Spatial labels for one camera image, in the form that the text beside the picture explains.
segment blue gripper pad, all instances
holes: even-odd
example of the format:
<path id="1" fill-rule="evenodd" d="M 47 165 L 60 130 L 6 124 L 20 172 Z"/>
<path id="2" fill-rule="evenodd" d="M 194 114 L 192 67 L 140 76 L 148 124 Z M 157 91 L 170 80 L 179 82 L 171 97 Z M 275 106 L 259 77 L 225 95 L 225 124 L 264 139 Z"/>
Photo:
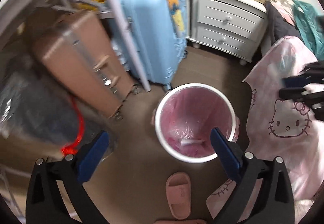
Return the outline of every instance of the blue gripper pad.
<path id="1" fill-rule="evenodd" d="M 282 81 L 286 88 L 304 87 L 310 84 L 310 81 L 306 77 L 301 76 L 283 78 Z"/>
<path id="2" fill-rule="evenodd" d="M 239 183 L 241 180 L 241 163 L 228 146 L 228 143 L 236 143 L 228 142 L 218 128 L 212 129 L 210 134 L 210 142 L 215 150 L 215 153 L 221 160 L 222 166 L 228 178 L 234 180 L 236 183 Z"/>
<path id="3" fill-rule="evenodd" d="M 93 144 L 91 149 L 78 164 L 77 180 L 79 183 L 88 182 L 90 180 L 108 146 L 109 135 L 107 132 L 102 131 L 97 141 Z"/>

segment red string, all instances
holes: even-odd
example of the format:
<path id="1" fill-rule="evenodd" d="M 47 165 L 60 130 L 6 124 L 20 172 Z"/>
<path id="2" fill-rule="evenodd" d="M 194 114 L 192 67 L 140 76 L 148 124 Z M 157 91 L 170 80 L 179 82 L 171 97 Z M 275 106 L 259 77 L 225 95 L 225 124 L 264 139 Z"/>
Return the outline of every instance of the red string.
<path id="1" fill-rule="evenodd" d="M 78 121 L 79 121 L 79 129 L 78 129 L 78 135 L 77 135 L 77 138 L 75 139 L 75 141 L 72 143 L 72 144 L 68 144 L 66 146 L 64 146 L 61 151 L 64 155 L 68 155 L 68 154 L 73 154 L 75 155 L 77 153 L 77 149 L 75 149 L 75 147 L 77 147 L 78 144 L 80 144 L 82 138 L 83 138 L 83 135 L 84 135 L 84 119 L 83 119 L 83 116 L 82 114 L 80 113 L 79 109 L 78 109 L 78 106 L 77 106 L 77 103 L 76 103 L 76 100 L 74 98 L 74 96 L 70 96 L 71 98 L 71 102 L 72 102 L 72 106 L 73 106 L 73 109 L 75 110 L 75 112 L 77 113 L 77 116 L 78 116 Z"/>

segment plastic bag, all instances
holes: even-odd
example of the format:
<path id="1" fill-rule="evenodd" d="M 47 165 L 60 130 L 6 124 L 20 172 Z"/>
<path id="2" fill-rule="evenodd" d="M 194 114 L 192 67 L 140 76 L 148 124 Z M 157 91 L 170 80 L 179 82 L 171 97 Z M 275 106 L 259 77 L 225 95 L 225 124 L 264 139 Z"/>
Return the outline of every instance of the plastic bag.
<path id="1" fill-rule="evenodd" d="M 1 83 L 0 133 L 64 146 L 74 142 L 78 118 L 71 105 L 52 93 L 39 78 L 28 55 L 11 59 Z M 79 147 L 90 142 L 102 126 L 85 120 Z"/>
<path id="2" fill-rule="evenodd" d="M 234 138 L 239 133 L 239 119 L 232 121 L 227 103 L 215 92 L 201 87 L 189 87 L 176 92 L 165 103 L 161 112 L 161 131 L 168 144 L 189 157 L 206 157 L 215 153 L 210 133 L 219 127 L 228 139 L 235 126 Z M 181 145 L 181 139 L 203 139 L 202 144 Z"/>

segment suitcase wheel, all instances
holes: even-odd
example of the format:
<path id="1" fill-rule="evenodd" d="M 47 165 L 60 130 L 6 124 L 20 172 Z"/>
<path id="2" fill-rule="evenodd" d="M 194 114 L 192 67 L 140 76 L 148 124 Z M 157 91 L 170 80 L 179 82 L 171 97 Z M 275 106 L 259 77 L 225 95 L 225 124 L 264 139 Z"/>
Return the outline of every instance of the suitcase wheel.
<path id="1" fill-rule="evenodd" d="M 188 55 L 188 51 L 187 50 L 185 50 L 184 52 L 183 52 L 183 59 L 185 59 L 185 58 L 187 58 L 187 55 Z"/>
<path id="2" fill-rule="evenodd" d="M 173 90 L 173 87 L 172 87 L 171 83 L 164 85 L 164 86 L 163 86 L 163 90 L 164 90 L 165 92 L 168 92 L 168 91 L 170 91 L 170 90 Z"/>
<path id="3" fill-rule="evenodd" d="M 138 84 L 135 84 L 133 86 L 133 89 L 132 89 L 133 94 L 139 94 L 141 91 L 142 91 L 142 88 Z"/>
<path id="4" fill-rule="evenodd" d="M 116 121 L 120 121 L 120 120 L 122 120 L 124 117 L 123 117 L 122 113 L 121 113 L 120 111 L 118 111 L 118 112 L 115 113 L 114 118 L 115 118 Z"/>

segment pink slipper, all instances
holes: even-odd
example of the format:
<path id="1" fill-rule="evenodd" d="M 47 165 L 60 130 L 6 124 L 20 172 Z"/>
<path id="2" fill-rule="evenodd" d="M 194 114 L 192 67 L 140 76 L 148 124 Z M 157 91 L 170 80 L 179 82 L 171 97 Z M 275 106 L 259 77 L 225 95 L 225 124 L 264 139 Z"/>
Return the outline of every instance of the pink slipper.
<path id="1" fill-rule="evenodd" d="M 159 220 L 154 222 L 154 224 L 207 224 L 207 222 L 204 220 Z"/>
<path id="2" fill-rule="evenodd" d="M 184 220 L 191 213 L 191 184 L 189 176 L 184 172 L 177 172 L 166 181 L 166 198 L 172 216 Z"/>

